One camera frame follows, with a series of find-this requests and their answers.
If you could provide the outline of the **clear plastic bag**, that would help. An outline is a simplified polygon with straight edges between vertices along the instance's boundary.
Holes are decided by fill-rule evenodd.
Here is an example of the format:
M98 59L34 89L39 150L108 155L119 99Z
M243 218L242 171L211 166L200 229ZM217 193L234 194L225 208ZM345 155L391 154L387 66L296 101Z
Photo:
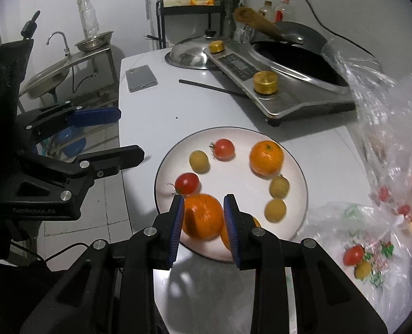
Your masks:
M321 55L353 95L372 201L412 220L412 73L395 80L375 58L352 56L332 41Z

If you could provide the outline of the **grey smartphone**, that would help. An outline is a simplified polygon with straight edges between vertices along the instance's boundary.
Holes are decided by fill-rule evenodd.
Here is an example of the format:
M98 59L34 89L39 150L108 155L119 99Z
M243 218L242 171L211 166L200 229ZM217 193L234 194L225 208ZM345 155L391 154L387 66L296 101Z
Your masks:
M148 65L128 69L125 77L130 93L158 85L158 80Z

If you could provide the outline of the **printed white plastic bag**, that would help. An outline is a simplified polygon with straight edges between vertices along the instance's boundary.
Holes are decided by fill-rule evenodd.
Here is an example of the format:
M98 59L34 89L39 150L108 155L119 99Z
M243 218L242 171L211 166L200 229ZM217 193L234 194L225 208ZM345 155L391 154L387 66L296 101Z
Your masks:
M356 203L311 209L296 238L312 238L338 264L394 333L412 311L412 231L403 216ZM360 281L345 266L346 250L361 245L371 274Z

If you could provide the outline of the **large orange mandarin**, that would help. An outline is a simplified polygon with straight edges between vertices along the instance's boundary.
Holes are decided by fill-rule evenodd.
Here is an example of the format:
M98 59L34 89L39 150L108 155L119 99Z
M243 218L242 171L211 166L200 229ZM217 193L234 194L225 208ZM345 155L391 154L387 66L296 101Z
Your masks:
M261 224L259 223L259 221L255 217L253 218L253 220L254 220L255 226L257 226L257 227L261 226ZM226 224L223 224L223 227L222 227L221 232L220 232L220 238L221 238L221 241L223 242L225 248L227 250L231 250L231 246L230 246L230 242L229 242L229 236L228 236L228 232L227 232L227 229L226 229Z

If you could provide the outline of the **red cherry tomato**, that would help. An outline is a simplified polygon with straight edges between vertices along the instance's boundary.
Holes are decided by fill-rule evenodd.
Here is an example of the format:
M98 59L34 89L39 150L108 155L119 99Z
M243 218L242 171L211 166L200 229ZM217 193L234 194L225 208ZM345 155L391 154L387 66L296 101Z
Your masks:
M173 183L169 183L179 195L193 195L201 190L199 177L195 173L183 173Z
M209 147L213 156L219 161L230 161L235 157L235 147L229 139L218 139Z
M355 245L346 250L343 258L345 266L356 266L364 257L365 251L361 245Z

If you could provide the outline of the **steel bowl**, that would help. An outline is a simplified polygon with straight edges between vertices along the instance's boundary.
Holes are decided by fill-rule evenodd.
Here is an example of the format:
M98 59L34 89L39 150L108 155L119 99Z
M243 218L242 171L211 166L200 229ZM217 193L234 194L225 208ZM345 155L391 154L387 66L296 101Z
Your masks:
M78 42L75 46L81 52L95 51L98 48L102 48L104 46L109 45L113 33L113 31L98 33L96 35L86 38L85 40Z

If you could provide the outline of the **oil bottle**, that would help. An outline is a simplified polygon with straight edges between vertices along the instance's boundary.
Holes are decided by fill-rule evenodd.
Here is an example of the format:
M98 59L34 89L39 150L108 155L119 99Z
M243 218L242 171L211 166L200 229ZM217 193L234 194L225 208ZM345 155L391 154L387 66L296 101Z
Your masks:
M273 3L269 0L265 0L263 7L258 10L258 14L271 23L274 23L276 20L276 13L273 8Z

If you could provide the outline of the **steel sink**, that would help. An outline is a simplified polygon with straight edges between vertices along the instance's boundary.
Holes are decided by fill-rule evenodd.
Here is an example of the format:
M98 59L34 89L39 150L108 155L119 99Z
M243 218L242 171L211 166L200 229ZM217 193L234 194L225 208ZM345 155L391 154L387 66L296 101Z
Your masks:
M95 66L96 57L103 54L107 56L109 62L112 83L102 87L102 89L118 89L119 79L113 61L112 48L111 45L105 45L93 51L78 52L71 57L66 57L34 75L20 90L19 97L27 95L31 100L43 100L42 97L45 94L51 94L55 97L56 88L67 79L70 72L74 72L76 66L87 63L88 61L92 62L92 65Z

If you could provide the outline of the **yellow longan fruit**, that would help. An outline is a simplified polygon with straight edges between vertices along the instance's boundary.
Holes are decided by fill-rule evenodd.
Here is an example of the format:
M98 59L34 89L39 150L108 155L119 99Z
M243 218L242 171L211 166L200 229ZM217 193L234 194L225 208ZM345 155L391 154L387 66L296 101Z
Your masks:
M269 193L273 198L284 199L288 195L289 190L290 183L283 175L274 177L269 185Z
M369 261L362 261L357 264L355 267L355 278L363 281L365 278L367 278L371 274L371 263Z
M267 203L264 215L269 222L280 222L284 219L287 206L281 198L273 198Z
M201 151L196 150L189 156L189 164L192 170L196 173L206 173L210 169L210 163L207 155Z

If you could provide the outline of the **black chopstick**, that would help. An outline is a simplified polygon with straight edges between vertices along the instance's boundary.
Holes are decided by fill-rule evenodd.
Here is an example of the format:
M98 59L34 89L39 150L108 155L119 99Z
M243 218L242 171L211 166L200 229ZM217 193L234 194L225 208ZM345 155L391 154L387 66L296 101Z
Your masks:
M189 85L189 86L193 86L193 87L200 87L200 88L203 88L203 89L213 90L213 91L221 92L223 94L228 94L228 95L235 96L235 97L241 97L243 99L249 99L246 96L246 94L241 94L241 93L235 92L233 90L228 90L228 89L225 89L225 88L222 88L222 87L215 87L215 86L212 86L212 85L205 85L205 84L202 84L202 83L199 83L199 82L193 82L193 81L189 81L189 80L185 80L185 79L179 79L178 82L180 84L183 84L183 85Z

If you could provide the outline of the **white ceramic plate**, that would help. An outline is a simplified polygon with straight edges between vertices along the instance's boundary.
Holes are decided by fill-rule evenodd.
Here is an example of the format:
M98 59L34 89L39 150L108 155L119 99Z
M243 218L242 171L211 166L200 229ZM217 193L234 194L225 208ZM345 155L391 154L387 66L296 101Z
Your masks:
M215 159L209 145L218 139L232 141L236 156L230 161ZM301 228L308 209L308 188L305 176L295 158L287 149L280 170L290 183L285 198L286 216L277 223L269 222L264 209L272 199L269 193L270 179L257 176L250 168L250 151L261 141L269 140L256 131L241 127L214 127L198 131L179 141L163 158L155 177L155 205L159 213L169 210L175 189L171 186L178 176L191 170L189 155L195 150L208 154L210 170L200 174L200 192L209 194L222 202L227 194L233 194L239 209L254 216L263 228L280 239L291 240Z

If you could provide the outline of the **steel wok lid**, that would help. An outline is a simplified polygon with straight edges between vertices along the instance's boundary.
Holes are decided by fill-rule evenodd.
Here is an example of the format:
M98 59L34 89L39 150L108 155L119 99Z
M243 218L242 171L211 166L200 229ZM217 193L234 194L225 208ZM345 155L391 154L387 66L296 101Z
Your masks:
M165 55L165 61L173 67L183 69L218 70L206 54L209 44L216 38L217 32L214 30L205 30L201 36L186 38L173 46Z

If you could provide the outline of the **silver induction cooker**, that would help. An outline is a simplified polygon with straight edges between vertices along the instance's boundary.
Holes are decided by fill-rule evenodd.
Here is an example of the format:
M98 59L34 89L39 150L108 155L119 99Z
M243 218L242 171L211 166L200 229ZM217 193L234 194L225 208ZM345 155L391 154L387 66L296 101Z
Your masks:
M228 42L208 58L230 78L272 125L298 118L348 112L355 109L349 85L319 54L275 41ZM256 91L254 75L272 72L277 90Z

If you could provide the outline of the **black metal rack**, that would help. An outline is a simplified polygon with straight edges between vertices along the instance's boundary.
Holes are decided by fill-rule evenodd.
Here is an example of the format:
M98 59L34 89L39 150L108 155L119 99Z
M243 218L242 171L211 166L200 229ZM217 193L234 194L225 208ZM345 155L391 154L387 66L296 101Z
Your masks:
M223 35L226 12L223 0L213 5L175 5L155 2L154 32L144 35L156 49L168 48L184 38Z

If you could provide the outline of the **red cap sauce bottle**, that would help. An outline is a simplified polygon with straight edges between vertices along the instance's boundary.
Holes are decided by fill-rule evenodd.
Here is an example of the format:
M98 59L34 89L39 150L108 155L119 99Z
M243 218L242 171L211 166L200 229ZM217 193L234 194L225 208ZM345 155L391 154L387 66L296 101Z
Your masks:
M275 8L275 22L294 22L294 20L295 13L291 0L281 0Z

